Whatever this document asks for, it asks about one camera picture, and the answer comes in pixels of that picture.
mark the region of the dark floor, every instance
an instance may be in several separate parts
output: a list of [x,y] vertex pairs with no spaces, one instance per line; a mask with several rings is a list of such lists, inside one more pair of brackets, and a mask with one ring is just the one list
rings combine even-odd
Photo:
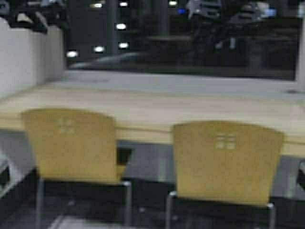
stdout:
[[[62,215],[62,219],[85,219],[94,222],[94,228],[114,228],[113,223],[122,223],[123,208],[120,204],[101,202],[100,200],[78,199],[74,206],[67,207],[69,199],[63,196],[47,195],[45,198],[43,229],[54,229],[52,223]],[[108,226],[97,226],[99,222]],[[27,199],[21,207],[0,225],[0,229],[34,229],[35,228],[35,196]],[[70,228],[57,225],[56,229]],[[163,229],[164,212],[156,208],[133,209],[132,228]],[[88,228],[81,224],[77,228]],[[175,229],[265,229],[266,226],[256,222],[237,222],[236,219],[205,218],[203,216],[181,213],[174,215],[173,228]],[[277,229],[291,229],[290,227],[277,227]]]

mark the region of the wooden table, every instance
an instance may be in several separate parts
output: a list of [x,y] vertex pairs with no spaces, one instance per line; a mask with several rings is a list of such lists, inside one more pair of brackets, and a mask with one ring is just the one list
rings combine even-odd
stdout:
[[0,100],[0,129],[23,131],[20,114],[33,108],[81,108],[113,116],[117,139],[172,144],[173,124],[194,120],[248,122],[283,131],[283,155],[305,157],[304,101],[243,99],[118,90],[78,89],[50,84]]

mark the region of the floor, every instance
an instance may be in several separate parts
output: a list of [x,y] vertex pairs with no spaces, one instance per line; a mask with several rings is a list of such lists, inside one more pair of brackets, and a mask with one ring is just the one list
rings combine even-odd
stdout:
[[[47,195],[45,198],[42,229],[120,229],[123,208],[115,203],[101,203],[96,200],[78,199],[68,207],[69,199],[63,196]],[[134,208],[130,229],[163,229],[164,212],[154,208]],[[35,228],[35,197],[24,204],[6,221],[0,229]],[[266,229],[257,222],[237,222],[230,219],[212,219],[198,215],[179,214],[173,216],[175,229]]]

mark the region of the wooden chair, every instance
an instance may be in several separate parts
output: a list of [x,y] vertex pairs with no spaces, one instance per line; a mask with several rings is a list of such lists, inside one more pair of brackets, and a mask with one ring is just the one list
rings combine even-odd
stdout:
[[268,207],[269,229],[275,207],[269,203],[284,135],[273,129],[225,121],[190,122],[173,127],[177,191],[166,204],[171,226],[175,196],[237,205]]
[[131,183],[121,182],[111,117],[82,110],[36,109],[24,112],[22,119],[40,176],[36,229],[41,228],[44,180],[125,186],[125,225],[130,225]]

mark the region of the metal chair leg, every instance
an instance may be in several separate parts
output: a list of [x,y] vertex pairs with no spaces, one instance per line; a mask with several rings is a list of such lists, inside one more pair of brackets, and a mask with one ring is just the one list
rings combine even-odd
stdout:
[[165,215],[165,229],[171,229],[171,219],[172,219],[172,207],[173,198],[177,196],[177,192],[170,192],[166,199],[166,215]]
[[128,227],[132,221],[132,184],[130,181],[124,181],[122,185],[126,187],[124,225]]
[[36,229],[41,229],[43,195],[44,195],[44,180],[40,178],[38,181],[37,195],[36,195]]
[[269,208],[269,229],[275,229],[276,208],[272,203],[268,204],[267,207]]

